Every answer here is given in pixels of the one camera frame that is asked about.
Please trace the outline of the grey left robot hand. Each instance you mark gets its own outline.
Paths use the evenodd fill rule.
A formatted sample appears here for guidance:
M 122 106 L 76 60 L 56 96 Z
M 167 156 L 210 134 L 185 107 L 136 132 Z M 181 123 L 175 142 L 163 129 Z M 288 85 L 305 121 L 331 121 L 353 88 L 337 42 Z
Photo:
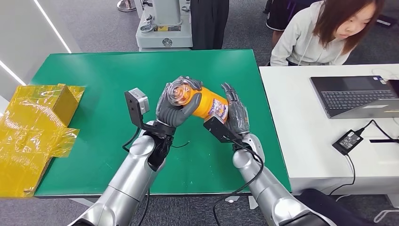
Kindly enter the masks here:
M 188 76 L 180 76 L 175 81 L 186 83 L 192 89 L 197 91 L 201 91 L 203 87 L 203 82 L 192 79 Z M 199 107 L 202 98 L 201 93 L 196 93 L 186 105 L 172 105 L 168 99 L 168 92 L 172 90 L 172 85 L 175 81 L 166 84 L 156 108 L 157 121 L 173 128 L 182 125 L 194 113 L 194 111 Z

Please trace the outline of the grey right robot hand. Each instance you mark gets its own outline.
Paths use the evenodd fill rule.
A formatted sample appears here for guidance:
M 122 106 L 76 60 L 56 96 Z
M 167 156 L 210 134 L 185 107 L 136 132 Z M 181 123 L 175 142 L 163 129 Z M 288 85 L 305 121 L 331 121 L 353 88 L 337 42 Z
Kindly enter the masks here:
M 241 102 L 236 90 L 229 83 L 221 84 L 228 101 L 228 127 L 236 134 L 245 136 L 249 133 L 249 117 L 247 108 Z

